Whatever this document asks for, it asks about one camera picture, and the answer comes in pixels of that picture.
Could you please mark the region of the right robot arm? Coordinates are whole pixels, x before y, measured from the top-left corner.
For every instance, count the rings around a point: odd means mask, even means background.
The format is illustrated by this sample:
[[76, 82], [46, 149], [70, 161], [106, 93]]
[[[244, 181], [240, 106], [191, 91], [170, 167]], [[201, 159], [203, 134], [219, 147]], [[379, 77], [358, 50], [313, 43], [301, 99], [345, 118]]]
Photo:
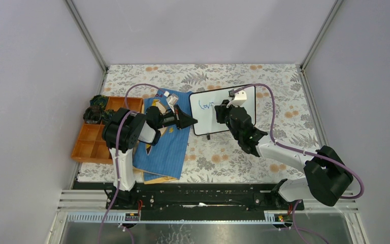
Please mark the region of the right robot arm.
[[304, 174], [299, 179], [283, 179], [273, 189], [271, 203], [277, 209], [291, 202], [315, 199], [326, 206], [334, 206], [353, 182], [337, 153], [328, 146], [305, 151], [286, 145], [256, 128], [243, 107], [216, 105], [216, 120], [228, 127], [239, 147], [247, 154], [267, 158], [293, 167]]

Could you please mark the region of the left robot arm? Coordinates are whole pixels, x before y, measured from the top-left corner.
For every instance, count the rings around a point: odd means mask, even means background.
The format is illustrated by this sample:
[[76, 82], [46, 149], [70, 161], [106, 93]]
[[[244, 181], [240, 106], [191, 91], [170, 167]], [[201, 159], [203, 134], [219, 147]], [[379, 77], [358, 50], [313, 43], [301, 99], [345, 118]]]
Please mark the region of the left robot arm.
[[133, 191], [136, 183], [133, 173], [133, 150], [138, 142], [155, 146], [161, 137], [160, 129], [175, 126], [186, 129], [198, 122], [178, 105], [164, 113], [157, 106], [150, 106], [145, 113], [119, 108], [105, 124], [102, 138], [112, 155], [115, 179], [108, 194], [110, 205], [118, 201], [126, 209], [137, 204]]

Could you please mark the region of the black framed whiteboard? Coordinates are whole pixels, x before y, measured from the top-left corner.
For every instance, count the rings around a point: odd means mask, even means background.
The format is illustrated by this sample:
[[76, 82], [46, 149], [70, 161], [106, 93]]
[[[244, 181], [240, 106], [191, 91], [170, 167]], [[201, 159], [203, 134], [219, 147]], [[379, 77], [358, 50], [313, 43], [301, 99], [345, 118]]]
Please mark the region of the black framed whiteboard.
[[[197, 136], [225, 132], [227, 126], [220, 124], [216, 119], [215, 106], [220, 105], [223, 100], [232, 100], [229, 91], [238, 89], [240, 86], [225, 87], [215, 90], [201, 91], [189, 95], [189, 105], [192, 117], [198, 122], [193, 125], [193, 132]], [[250, 115], [252, 124], [256, 124], [256, 88], [251, 86], [244, 89], [247, 100], [242, 107]]]

